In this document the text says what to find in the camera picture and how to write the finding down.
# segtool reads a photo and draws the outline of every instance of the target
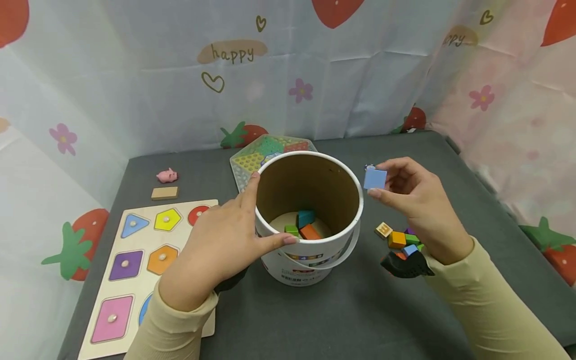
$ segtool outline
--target blue block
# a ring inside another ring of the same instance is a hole
[[[300,210],[298,212],[297,224],[299,229],[302,229],[304,226],[313,223],[314,221],[316,221],[314,210]]]
[[[418,252],[418,247],[416,245],[409,245],[403,248],[402,252],[404,253],[404,255],[406,255],[406,258],[408,258],[413,253]]]
[[[386,184],[386,171],[373,168],[366,168],[364,175],[364,189],[383,189]]]

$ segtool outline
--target pink square puzzle piece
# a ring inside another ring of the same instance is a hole
[[[120,339],[126,334],[134,296],[108,299],[102,302],[96,320],[92,343]]]

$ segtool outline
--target red strawberry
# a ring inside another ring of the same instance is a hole
[[[576,284],[576,246],[575,245],[562,245],[561,250],[557,251],[548,248],[544,251],[544,256],[552,264],[554,269],[568,285],[574,286]]]
[[[358,10],[364,0],[312,0],[312,6],[322,24],[336,29]]]
[[[42,260],[42,265],[60,263],[63,278],[84,281],[107,220],[106,209],[94,209],[80,216],[73,225],[64,223],[62,251]]]
[[[417,107],[412,107],[412,110],[410,110],[408,116],[404,118],[402,132],[406,132],[413,127],[420,130],[424,130],[426,127],[426,114],[422,111],[422,109]]]
[[[18,40],[28,26],[28,0],[0,2],[0,48]]]
[[[230,149],[231,147],[244,147],[261,135],[268,134],[265,128],[258,125],[246,125],[246,122],[240,122],[236,125],[234,131],[229,134],[223,127],[220,128],[224,133],[224,139],[220,142],[220,147]]]
[[[576,2],[556,0],[540,46],[553,45],[574,35],[576,35]]]

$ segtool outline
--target hand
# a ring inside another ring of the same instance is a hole
[[[173,309],[198,308],[220,282],[247,268],[262,255],[298,238],[280,233],[259,238],[255,232],[255,172],[244,192],[198,218],[180,256],[164,272],[158,285],[164,302]]]
[[[440,179],[409,157],[376,165],[386,170],[384,189],[368,194],[401,212],[430,254],[444,265],[464,259],[474,243],[456,216]]]

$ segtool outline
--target wooden shape puzzle board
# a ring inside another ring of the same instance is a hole
[[[198,217],[217,204],[205,200],[124,211],[79,360],[128,351],[160,275],[184,248]],[[216,310],[202,337],[214,334],[215,318]]]

